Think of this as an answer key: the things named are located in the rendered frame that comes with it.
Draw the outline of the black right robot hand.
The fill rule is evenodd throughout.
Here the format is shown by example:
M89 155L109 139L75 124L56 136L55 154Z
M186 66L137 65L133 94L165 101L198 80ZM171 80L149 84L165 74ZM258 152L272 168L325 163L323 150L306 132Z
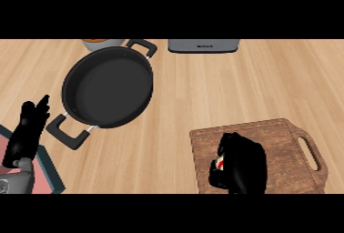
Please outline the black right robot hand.
M260 143L236 132L225 133L217 147L223 157L223 168L211 162L208 182L213 187L229 190L230 194L260 195L266 191L267 162Z

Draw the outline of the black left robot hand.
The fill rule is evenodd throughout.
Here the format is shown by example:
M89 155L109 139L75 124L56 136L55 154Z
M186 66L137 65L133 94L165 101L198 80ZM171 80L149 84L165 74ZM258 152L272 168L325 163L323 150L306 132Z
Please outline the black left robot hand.
M3 158L3 166L6 168L18 168L15 162L24 157L36 158L40 135L50 117L49 98L50 96L46 95L37 104L31 101L22 103L19 125L9 138Z

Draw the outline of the brown wooden cutting board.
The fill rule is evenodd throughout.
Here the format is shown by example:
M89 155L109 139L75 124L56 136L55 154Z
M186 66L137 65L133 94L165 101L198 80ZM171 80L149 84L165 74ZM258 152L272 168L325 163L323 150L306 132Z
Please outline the brown wooden cutting board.
M198 187L201 194L227 194L208 182L210 165L225 133L236 132L261 144L267 160L267 194L318 194L325 192L328 168L309 133L288 119L279 118L210 127L189 132Z

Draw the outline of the pink placemat with teal border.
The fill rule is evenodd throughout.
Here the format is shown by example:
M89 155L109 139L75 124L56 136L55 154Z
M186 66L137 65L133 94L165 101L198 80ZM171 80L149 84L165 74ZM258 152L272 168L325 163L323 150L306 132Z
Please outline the pink placemat with teal border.
M0 175L18 173L18 168L6 168L2 164L7 141L12 136L12 132L0 125ZM52 158L49 156L44 146L37 147L37 155L34 159L36 170L36 185L33 189L34 194L61 194L65 191L65 184L59 177Z

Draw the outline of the grey cup with orange top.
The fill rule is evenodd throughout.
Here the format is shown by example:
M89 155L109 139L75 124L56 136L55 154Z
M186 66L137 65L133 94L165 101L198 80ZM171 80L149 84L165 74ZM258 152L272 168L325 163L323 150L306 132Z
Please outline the grey cup with orange top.
M124 39L84 39L83 44L90 52L111 46L120 46L124 43Z

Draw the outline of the grey appliance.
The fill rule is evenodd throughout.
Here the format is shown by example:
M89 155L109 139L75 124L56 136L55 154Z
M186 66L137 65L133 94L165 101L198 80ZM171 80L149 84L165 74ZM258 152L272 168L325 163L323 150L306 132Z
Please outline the grey appliance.
M170 39L168 50L182 54L222 54L238 50L239 39Z

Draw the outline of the black two-handled pot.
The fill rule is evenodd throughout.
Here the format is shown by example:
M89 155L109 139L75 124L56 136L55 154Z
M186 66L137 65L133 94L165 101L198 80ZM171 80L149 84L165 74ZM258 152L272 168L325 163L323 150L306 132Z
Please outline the black two-handled pot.
M67 112L46 129L71 149L80 148L93 128L123 126L146 109L154 94L149 58L155 52L155 44L130 39L126 46L92 52L69 69L62 85ZM77 137L59 128L67 117L90 126Z

